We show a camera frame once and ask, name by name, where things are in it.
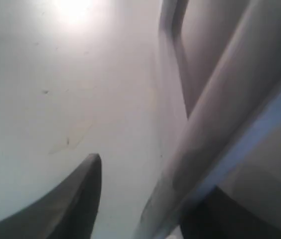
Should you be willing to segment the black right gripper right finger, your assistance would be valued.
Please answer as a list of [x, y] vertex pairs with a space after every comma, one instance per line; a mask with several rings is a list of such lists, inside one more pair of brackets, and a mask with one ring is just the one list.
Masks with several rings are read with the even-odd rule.
[[185, 239], [281, 239], [281, 186], [215, 188], [183, 217]]

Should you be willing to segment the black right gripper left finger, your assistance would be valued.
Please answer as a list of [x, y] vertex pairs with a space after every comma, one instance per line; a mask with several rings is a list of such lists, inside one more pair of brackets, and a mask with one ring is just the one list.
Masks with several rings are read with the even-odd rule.
[[101, 189], [101, 157], [90, 154], [49, 193], [1, 220], [0, 239], [89, 239]]

